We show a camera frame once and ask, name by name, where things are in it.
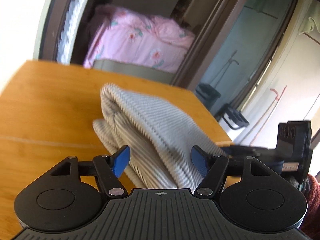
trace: crosshair marking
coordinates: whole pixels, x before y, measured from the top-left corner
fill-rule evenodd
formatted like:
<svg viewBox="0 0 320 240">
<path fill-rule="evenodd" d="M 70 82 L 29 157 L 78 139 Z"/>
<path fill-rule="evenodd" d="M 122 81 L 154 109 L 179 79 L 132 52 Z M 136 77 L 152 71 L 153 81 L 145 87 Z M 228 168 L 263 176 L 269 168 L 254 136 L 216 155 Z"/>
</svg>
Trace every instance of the crosshair marking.
<svg viewBox="0 0 320 240">
<path fill-rule="evenodd" d="M 160 197 L 162 197 L 163 195 L 165 195 L 166 193 L 164 193 L 163 191 L 159 191 L 158 193 L 157 193 L 157 195 L 159 195 Z"/>
</svg>

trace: black trash bin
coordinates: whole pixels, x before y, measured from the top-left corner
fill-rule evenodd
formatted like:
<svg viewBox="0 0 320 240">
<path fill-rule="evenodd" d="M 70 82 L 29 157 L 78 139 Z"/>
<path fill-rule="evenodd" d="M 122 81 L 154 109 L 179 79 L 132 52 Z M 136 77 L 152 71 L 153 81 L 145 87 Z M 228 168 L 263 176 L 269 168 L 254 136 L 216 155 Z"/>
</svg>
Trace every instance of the black trash bin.
<svg viewBox="0 0 320 240">
<path fill-rule="evenodd" d="M 242 113 L 230 106 L 225 107 L 219 124 L 231 140 L 236 139 L 237 136 L 249 126 L 249 122 Z"/>
<path fill-rule="evenodd" d="M 199 83 L 196 87 L 195 94 L 209 111 L 218 98 L 221 97 L 221 94 L 217 90 L 215 90 L 211 85 L 205 83 Z"/>
</svg>

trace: wooden table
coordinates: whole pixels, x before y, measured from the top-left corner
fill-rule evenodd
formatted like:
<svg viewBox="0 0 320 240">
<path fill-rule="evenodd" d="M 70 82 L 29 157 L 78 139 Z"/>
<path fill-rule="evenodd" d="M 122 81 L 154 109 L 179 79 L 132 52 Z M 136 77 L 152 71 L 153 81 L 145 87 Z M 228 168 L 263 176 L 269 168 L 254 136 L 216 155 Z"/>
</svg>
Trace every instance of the wooden table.
<svg viewBox="0 0 320 240">
<path fill-rule="evenodd" d="M 108 82 L 165 98 L 189 114 L 218 145 L 231 143 L 191 91 L 79 66 L 28 61 L 0 96 L 1 240 L 21 230 L 13 201 L 24 187 L 66 156 L 83 161 L 107 153 L 92 121 L 102 118 L 100 88 Z M 129 192 L 134 187 L 126 175 L 120 180 Z M 82 181 L 94 184 L 91 178 Z"/>
</svg>

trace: door frame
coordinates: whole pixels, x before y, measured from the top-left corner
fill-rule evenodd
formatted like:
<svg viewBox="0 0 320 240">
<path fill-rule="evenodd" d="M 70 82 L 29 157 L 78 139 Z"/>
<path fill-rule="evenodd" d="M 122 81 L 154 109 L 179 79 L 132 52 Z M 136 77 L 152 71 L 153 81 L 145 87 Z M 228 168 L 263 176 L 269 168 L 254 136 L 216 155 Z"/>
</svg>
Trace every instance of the door frame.
<svg viewBox="0 0 320 240">
<path fill-rule="evenodd" d="M 111 1 L 88 0 L 81 20 L 88 21 L 93 16 L 94 8 L 97 4 Z M 58 43 L 71 2 L 72 0 L 51 0 L 42 29 L 38 59 L 57 61 Z"/>
<path fill-rule="evenodd" d="M 218 0 L 177 70 L 172 85 L 188 90 L 196 88 L 208 68 L 208 64 L 203 64 L 207 54 L 210 53 L 213 57 L 217 54 L 246 1 Z"/>
</svg>

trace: folded towel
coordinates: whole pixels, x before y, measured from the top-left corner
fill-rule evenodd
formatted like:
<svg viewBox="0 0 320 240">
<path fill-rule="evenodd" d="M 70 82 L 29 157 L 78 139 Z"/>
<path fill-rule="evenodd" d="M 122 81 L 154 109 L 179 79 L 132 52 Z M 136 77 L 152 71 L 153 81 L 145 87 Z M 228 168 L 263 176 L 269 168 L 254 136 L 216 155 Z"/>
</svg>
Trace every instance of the folded towel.
<svg viewBox="0 0 320 240">
<path fill-rule="evenodd" d="M 190 116 L 169 102 L 107 84 L 101 90 L 104 119 L 93 128 L 110 153 L 131 149 L 124 172 L 139 188 L 196 189 L 202 180 L 191 162 L 193 145 L 226 155 Z"/>
<path fill-rule="evenodd" d="M 320 32 L 320 2 L 313 0 L 299 28 L 299 34 L 309 33 L 316 28 Z"/>
</svg>

